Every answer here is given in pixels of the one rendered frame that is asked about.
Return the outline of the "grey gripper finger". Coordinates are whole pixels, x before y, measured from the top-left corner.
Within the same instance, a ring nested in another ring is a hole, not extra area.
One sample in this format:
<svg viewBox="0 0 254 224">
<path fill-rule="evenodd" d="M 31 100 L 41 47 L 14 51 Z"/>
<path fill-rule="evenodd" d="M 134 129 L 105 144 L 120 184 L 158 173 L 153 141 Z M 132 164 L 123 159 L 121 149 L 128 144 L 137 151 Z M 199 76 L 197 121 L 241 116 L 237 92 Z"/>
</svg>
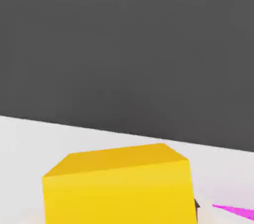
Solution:
<svg viewBox="0 0 254 224">
<path fill-rule="evenodd" d="M 213 206 L 204 200 L 194 201 L 197 224 L 213 224 Z"/>
</svg>

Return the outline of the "small yellow cube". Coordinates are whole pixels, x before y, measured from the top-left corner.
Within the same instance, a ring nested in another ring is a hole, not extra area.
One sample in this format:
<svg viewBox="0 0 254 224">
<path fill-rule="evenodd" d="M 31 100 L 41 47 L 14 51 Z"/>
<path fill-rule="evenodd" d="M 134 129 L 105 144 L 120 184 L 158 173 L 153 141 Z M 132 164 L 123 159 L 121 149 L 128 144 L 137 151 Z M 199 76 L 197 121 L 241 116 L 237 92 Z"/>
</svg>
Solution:
<svg viewBox="0 0 254 224">
<path fill-rule="evenodd" d="M 42 183 L 46 224 L 197 224 L 189 160 L 163 143 L 71 153 Z"/>
</svg>

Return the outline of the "large magenta box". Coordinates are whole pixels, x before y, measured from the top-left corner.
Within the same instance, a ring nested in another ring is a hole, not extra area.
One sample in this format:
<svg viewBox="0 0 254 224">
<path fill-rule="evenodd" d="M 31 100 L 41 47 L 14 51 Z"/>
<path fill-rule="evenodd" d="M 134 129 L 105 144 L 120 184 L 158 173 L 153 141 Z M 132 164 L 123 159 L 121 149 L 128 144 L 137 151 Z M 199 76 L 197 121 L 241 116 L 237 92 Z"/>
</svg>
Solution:
<svg viewBox="0 0 254 224">
<path fill-rule="evenodd" d="M 218 209 L 226 210 L 228 212 L 231 212 L 243 218 L 254 221 L 254 210 L 231 207 L 231 206 L 215 205 L 215 204 L 213 204 L 212 206 Z"/>
</svg>

